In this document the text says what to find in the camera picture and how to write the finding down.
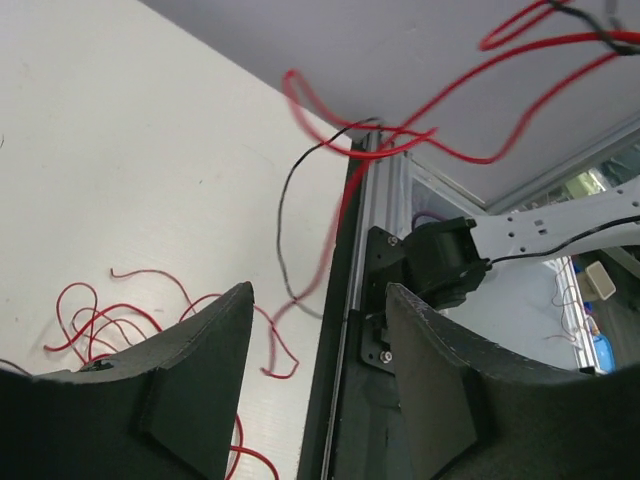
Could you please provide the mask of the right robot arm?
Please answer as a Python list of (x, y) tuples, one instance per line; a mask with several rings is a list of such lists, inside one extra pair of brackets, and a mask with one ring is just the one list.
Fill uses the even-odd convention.
[(425, 223), (403, 240), (406, 286), (433, 307), (454, 307), (491, 271), (639, 243), (639, 180), (503, 215)]

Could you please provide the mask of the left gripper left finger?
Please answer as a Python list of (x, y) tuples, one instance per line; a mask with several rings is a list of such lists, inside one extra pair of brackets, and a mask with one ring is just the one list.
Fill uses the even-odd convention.
[(2, 477), (223, 478), (253, 307), (253, 287), (243, 282), (76, 372), (3, 372)]

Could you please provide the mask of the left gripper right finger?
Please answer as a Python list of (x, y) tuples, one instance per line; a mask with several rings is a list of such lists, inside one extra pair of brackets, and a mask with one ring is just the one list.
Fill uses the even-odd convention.
[(506, 349), (404, 286), (386, 319), (418, 479), (635, 479), (639, 369), (589, 375)]

